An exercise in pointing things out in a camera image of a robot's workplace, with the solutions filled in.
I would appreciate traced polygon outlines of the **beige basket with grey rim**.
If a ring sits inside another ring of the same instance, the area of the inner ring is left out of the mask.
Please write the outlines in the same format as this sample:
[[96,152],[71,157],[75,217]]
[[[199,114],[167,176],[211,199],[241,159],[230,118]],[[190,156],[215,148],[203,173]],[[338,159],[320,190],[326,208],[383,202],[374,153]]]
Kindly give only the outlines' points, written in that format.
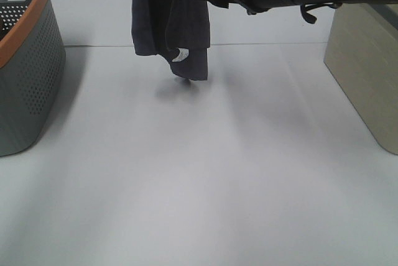
[[397,153],[397,5],[344,5],[324,62],[376,142]]

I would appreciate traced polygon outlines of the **dark navy towel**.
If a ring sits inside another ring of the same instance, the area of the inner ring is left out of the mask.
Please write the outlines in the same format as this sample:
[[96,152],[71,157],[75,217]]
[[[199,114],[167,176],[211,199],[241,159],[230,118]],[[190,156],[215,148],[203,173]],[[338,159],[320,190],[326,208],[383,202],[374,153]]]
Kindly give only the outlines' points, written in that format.
[[136,55],[160,55],[171,72],[208,79],[210,20],[201,0],[132,0],[131,37]]

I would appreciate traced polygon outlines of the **grey perforated basket orange rim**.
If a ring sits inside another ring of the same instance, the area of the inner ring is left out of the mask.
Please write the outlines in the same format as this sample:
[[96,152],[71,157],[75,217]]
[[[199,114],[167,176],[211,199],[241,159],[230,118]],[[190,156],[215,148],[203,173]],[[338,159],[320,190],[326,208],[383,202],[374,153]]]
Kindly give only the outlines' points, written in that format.
[[36,143],[57,96],[65,60],[51,0],[1,2],[1,156]]

